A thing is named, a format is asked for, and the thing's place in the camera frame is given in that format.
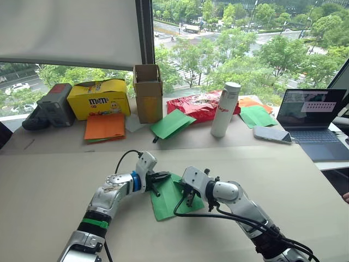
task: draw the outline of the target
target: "green folded paper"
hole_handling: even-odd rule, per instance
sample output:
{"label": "green folded paper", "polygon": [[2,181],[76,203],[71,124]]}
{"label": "green folded paper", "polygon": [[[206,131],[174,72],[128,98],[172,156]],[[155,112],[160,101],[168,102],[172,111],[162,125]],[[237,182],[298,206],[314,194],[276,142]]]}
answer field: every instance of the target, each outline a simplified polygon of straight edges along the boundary
{"label": "green folded paper", "polygon": [[267,127],[278,124],[260,105],[241,108],[240,117],[249,128],[253,128],[254,126]]}
{"label": "green folded paper", "polygon": [[[157,183],[155,186],[160,193],[160,197],[156,197],[151,191],[151,198],[153,203],[154,215],[157,221],[174,217],[173,210],[178,202],[182,199],[182,186],[179,184],[181,177],[171,174],[171,177]],[[178,209],[178,213],[189,213],[191,211],[204,208],[201,198],[197,195],[194,197],[192,207],[186,206],[186,200],[183,201]]]}
{"label": "green folded paper", "polygon": [[186,128],[188,125],[193,123],[196,119],[185,115],[178,109],[173,110],[159,122],[151,126],[151,130],[156,136],[161,139],[167,139],[182,129]]}

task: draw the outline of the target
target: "yellow box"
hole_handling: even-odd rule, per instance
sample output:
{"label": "yellow box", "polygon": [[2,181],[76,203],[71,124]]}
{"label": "yellow box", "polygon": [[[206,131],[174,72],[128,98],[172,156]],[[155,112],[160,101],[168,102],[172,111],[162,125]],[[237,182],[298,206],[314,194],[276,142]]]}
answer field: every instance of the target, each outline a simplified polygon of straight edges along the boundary
{"label": "yellow box", "polygon": [[67,100],[78,120],[113,113],[130,115],[126,83],[122,79],[77,84],[72,87]]}

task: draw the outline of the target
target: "red snack bag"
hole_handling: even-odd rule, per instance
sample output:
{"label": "red snack bag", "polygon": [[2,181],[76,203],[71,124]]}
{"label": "red snack bag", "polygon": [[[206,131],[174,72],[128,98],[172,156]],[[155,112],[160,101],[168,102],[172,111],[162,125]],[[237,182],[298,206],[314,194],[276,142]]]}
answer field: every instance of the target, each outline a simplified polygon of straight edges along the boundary
{"label": "red snack bag", "polygon": [[[211,91],[205,94],[181,97],[167,101],[167,113],[179,109],[187,116],[196,119],[194,123],[213,120],[222,91]],[[240,114],[239,102],[236,104],[233,115]]]}

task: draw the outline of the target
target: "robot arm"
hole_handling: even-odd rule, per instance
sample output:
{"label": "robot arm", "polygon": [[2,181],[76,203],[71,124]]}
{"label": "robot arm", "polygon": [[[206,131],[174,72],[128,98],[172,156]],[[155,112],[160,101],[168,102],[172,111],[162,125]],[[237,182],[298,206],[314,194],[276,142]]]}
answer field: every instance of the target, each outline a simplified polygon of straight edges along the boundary
{"label": "robot arm", "polygon": [[63,249],[58,262],[101,262],[96,254],[102,250],[105,235],[119,202],[127,195],[154,190],[153,182],[167,178],[169,173],[153,171],[157,159],[148,152],[139,157],[136,170],[128,174],[113,174],[106,178],[88,205],[86,213]]}
{"label": "robot arm", "polygon": [[[186,168],[182,182],[184,183],[184,190],[189,194],[187,205],[190,206],[194,195],[198,194],[203,201],[209,203],[209,211],[212,210],[214,205],[223,203],[229,207],[232,214],[253,219],[274,230],[276,234],[283,236],[279,228],[261,207],[248,198],[239,183],[233,181],[220,182],[219,177],[213,179],[208,176],[208,173],[208,169],[202,172],[194,166]],[[289,248],[287,243],[270,236],[267,232],[261,232],[241,222],[237,223],[256,246],[256,251],[263,255],[265,262],[308,261],[303,253],[294,248]]]}

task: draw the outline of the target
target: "desk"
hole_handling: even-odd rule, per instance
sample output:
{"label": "desk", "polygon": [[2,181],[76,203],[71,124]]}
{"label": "desk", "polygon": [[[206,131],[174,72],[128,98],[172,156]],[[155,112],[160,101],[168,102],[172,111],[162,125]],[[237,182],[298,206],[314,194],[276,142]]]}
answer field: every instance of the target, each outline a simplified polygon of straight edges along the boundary
{"label": "desk", "polygon": [[[166,101],[173,98],[164,98],[163,112],[167,114]],[[136,112],[134,99],[130,100],[132,112]],[[161,140],[154,144],[154,134],[150,131],[149,125],[136,132],[127,131],[127,139],[118,141],[108,141],[101,144],[89,145],[84,142],[86,121],[75,121],[69,128],[54,128],[28,132],[20,127],[16,130],[12,138],[0,151],[1,154],[39,154],[39,153],[78,153],[78,152],[106,152],[106,151],[127,151],[138,150],[167,150],[167,149],[190,149],[190,148],[212,148],[231,146],[270,146],[284,148],[285,145],[255,139],[252,129],[242,121],[239,116],[233,116],[231,124],[228,126],[225,137],[217,139],[210,134],[211,122],[192,124],[185,131],[168,140]],[[331,130],[339,129],[331,124]],[[345,143],[345,135],[338,138]],[[316,162],[320,170],[338,169],[349,167],[348,161]]]}
{"label": "desk", "polygon": [[[349,208],[298,145],[151,153],[158,171],[182,175],[194,165],[210,168],[223,181],[238,181],[286,236],[308,245],[322,262],[348,261]],[[1,261],[56,261],[121,155],[1,155]],[[134,169],[135,160],[125,158],[120,172]],[[121,202],[106,238],[114,261],[262,261],[235,222],[178,217],[156,222],[148,192]],[[101,257],[107,261],[104,251]]]}

